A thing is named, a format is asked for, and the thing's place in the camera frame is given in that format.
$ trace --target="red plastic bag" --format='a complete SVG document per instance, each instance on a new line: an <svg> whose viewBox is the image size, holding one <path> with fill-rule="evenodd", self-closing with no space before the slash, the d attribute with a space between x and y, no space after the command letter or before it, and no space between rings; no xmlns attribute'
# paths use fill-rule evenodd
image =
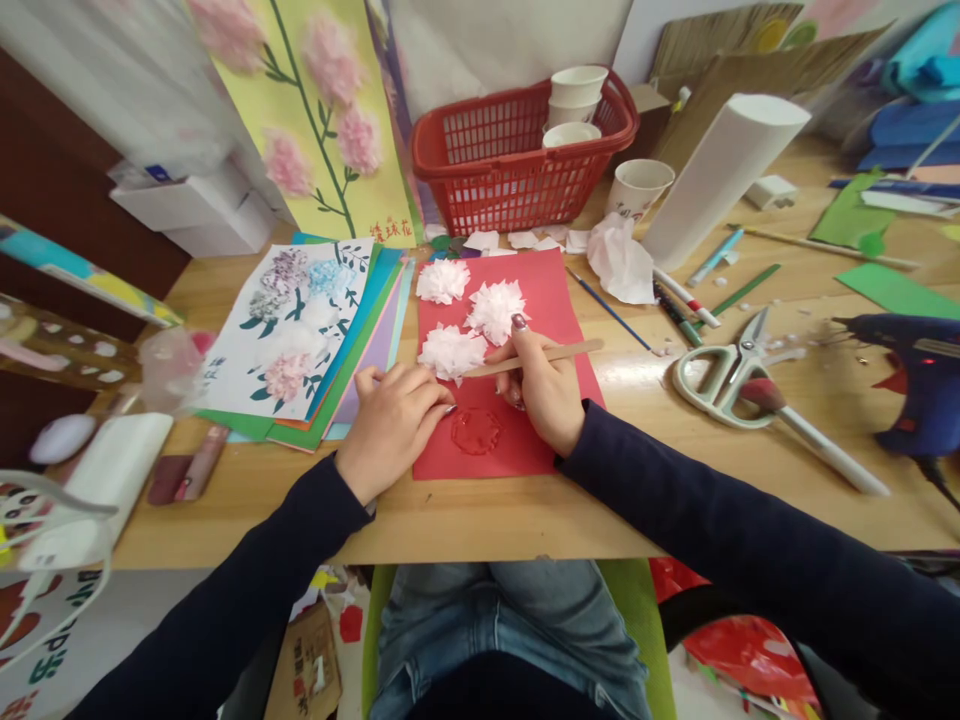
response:
<svg viewBox="0 0 960 720"><path fill-rule="evenodd" d="M650 570L658 603L682 590L709 584L673 558L650 560ZM756 695L817 702L786 636L763 618L743 615L720 620L690 635L683 646L698 662L730 676Z"/></svg>

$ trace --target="hand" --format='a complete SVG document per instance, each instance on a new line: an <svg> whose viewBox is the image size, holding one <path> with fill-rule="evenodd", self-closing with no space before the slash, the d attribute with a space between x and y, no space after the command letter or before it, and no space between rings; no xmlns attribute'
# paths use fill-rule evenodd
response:
<svg viewBox="0 0 960 720"><path fill-rule="evenodd" d="M543 351L557 343L527 328L522 315L513 316L513 337L494 353L488 365L519 357L522 370L497 375L497 393L526 410L534 429L557 455L570 457L580 440L586 413L580 402L580 382L573 358L547 360Z"/></svg>
<svg viewBox="0 0 960 720"><path fill-rule="evenodd" d="M413 465L437 423L456 406L453 393L422 367L397 363L387 373L368 367L354 382L360 411L333 462L366 505Z"/></svg>

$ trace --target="red plastic basket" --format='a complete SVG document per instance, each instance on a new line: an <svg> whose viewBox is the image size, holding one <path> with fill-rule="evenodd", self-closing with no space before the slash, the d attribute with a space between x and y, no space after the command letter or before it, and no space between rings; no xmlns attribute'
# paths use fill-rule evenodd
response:
<svg viewBox="0 0 960 720"><path fill-rule="evenodd" d="M545 80L446 105L417 121L414 172L430 185L451 236L573 220L613 154L633 142L640 119L611 70L593 117L603 136L544 150L550 92Z"/></svg>

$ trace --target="painting of flowers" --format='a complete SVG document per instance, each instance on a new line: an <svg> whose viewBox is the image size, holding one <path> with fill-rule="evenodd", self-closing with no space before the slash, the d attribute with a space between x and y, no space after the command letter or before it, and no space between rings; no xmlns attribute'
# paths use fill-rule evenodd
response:
<svg viewBox="0 0 960 720"><path fill-rule="evenodd" d="M413 247L419 222L363 0L186 2L300 229Z"/></svg>
<svg viewBox="0 0 960 720"><path fill-rule="evenodd" d="M373 240L274 245L206 355L194 406L303 420L363 296Z"/></svg>

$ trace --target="green chair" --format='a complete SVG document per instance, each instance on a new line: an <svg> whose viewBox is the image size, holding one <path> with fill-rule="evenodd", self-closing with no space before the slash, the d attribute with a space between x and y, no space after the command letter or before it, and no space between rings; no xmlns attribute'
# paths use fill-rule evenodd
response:
<svg viewBox="0 0 960 720"><path fill-rule="evenodd" d="M650 563L639 560L601 560L597 563L603 579L610 588L617 608L626 621L627 632L642 650L641 659L650 668L647 680L647 700L655 720L676 720L673 703L673 685L667 646L664 641L657 594L650 575ZM378 565L370 588L370 613L367 617L367 635L363 648L363 717L370 715L370 707L377 694L377 665L380 637L380 614L390 599L396 565Z"/></svg>

